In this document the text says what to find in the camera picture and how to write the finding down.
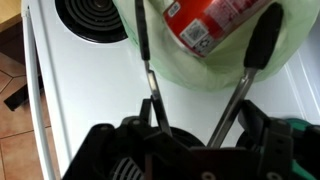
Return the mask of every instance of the tile floor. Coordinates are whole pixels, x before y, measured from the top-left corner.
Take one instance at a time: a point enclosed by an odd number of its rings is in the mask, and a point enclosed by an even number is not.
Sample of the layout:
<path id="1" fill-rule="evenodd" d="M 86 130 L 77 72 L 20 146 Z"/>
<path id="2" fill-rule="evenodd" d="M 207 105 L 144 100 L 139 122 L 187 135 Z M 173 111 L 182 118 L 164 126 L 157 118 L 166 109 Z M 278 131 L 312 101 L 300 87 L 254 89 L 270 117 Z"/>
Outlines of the tile floor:
<path id="1" fill-rule="evenodd" d="M 26 84 L 25 67 L 0 53 L 0 180 L 43 179 L 29 104 L 10 111 L 4 100 Z M 45 95 L 41 96 L 44 124 L 59 179 L 54 141 Z"/>

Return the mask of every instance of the white stove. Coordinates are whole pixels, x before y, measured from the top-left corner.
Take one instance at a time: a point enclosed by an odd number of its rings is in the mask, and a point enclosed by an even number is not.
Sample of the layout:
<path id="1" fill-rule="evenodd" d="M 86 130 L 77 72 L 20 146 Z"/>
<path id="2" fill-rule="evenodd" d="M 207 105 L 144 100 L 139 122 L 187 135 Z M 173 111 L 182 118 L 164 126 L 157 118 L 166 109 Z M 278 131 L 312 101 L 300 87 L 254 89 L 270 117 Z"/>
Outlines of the white stove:
<path id="1" fill-rule="evenodd" d="M 97 43 L 79 37 L 61 21 L 54 0 L 25 0 L 22 16 L 37 146 L 45 179 L 54 179 L 41 121 L 33 39 L 61 176 L 93 125 L 110 123 L 118 127 L 123 118 L 139 114 L 142 99 L 151 92 L 140 52 L 128 39 Z M 320 123 L 320 66 L 316 61 L 320 54 L 315 50 L 319 48 L 319 28 L 318 19 L 310 38 L 282 70 L 250 89 L 247 99 L 269 116 Z M 157 77 L 170 125 L 207 143 L 234 89 L 195 92 Z M 224 146 L 234 145 L 241 133 L 236 122 Z"/>

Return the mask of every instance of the stove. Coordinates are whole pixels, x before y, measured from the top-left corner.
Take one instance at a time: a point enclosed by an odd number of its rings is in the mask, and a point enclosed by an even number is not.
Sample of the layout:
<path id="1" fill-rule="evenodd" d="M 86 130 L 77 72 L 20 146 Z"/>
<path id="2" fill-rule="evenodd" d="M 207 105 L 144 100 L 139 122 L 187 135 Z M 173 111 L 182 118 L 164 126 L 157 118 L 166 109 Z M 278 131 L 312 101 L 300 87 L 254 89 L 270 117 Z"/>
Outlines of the stove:
<path id="1" fill-rule="evenodd" d="M 139 114 L 142 99 L 151 93 L 140 52 L 127 38 L 111 0 L 24 0 L 22 16 L 33 124 L 43 174 L 50 179 L 53 172 L 36 88 L 35 44 L 61 176 L 93 125 L 118 127 L 123 118 Z M 319 37 L 319 32 L 314 30 L 313 36 Z M 305 71 L 316 60 L 303 59 L 307 52 L 303 48 L 279 73 L 255 83 L 247 99 L 269 116 L 319 123 L 320 85 L 310 82 L 313 79 Z M 197 92 L 157 77 L 170 125 L 207 143 L 234 88 Z M 241 133 L 236 122 L 224 146 L 234 146 Z"/>

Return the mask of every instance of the red soda can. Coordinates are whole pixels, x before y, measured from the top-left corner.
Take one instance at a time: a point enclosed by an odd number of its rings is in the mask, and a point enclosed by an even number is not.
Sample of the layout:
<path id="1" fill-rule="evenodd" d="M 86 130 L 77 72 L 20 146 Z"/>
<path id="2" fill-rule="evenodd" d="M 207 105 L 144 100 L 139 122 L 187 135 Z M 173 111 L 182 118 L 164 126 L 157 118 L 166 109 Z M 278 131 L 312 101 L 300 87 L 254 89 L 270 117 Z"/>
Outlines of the red soda can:
<path id="1" fill-rule="evenodd" d="M 192 55 L 205 57 L 268 2 L 270 0 L 175 0 L 163 16 L 179 46 Z"/>

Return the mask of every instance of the electric coil burner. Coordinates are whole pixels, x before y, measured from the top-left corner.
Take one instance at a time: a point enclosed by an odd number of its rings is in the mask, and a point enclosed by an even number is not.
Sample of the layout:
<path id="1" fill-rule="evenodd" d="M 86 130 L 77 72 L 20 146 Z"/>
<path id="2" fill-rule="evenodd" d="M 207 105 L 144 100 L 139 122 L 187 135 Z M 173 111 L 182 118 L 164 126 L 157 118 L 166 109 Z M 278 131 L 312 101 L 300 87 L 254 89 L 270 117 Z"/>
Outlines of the electric coil burner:
<path id="1" fill-rule="evenodd" d="M 127 38 L 112 0 L 56 0 L 62 22 L 76 35 L 99 43 Z"/>

